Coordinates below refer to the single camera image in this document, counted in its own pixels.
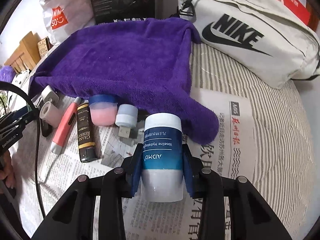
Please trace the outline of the left hand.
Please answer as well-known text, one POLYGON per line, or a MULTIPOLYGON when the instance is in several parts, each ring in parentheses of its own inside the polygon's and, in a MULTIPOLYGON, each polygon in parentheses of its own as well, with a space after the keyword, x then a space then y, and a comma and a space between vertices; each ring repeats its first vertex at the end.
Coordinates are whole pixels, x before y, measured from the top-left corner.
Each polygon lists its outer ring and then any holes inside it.
POLYGON ((1 180, 5 180, 6 187, 13 189, 16 186, 16 179, 8 150, 3 154, 3 160, 4 168, 1 170, 1 180))

